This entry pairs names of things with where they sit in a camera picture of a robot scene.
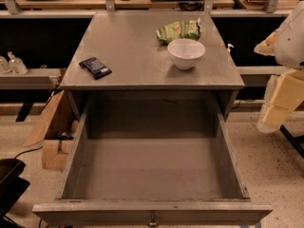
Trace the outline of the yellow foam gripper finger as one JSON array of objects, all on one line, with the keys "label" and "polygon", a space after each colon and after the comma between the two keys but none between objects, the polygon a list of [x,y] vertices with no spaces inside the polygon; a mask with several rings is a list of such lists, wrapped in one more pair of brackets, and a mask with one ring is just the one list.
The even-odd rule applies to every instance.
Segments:
[{"label": "yellow foam gripper finger", "polygon": [[261,122],[270,127],[280,127],[287,120],[290,112],[275,105],[263,107]]},{"label": "yellow foam gripper finger", "polygon": [[271,104],[295,111],[304,101],[304,71],[289,70],[277,79]]}]

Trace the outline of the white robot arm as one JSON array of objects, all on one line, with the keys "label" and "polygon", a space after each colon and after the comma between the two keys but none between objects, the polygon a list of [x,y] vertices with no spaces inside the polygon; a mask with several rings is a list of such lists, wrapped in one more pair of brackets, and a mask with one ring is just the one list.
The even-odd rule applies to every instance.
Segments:
[{"label": "white robot arm", "polygon": [[264,104],[256,124],[260,132],[278,130],[287,118],[304,102],[304,1],[295,9],[254,52],[272,55],[288,68],[280,76],[272,75],[267,83]]}]

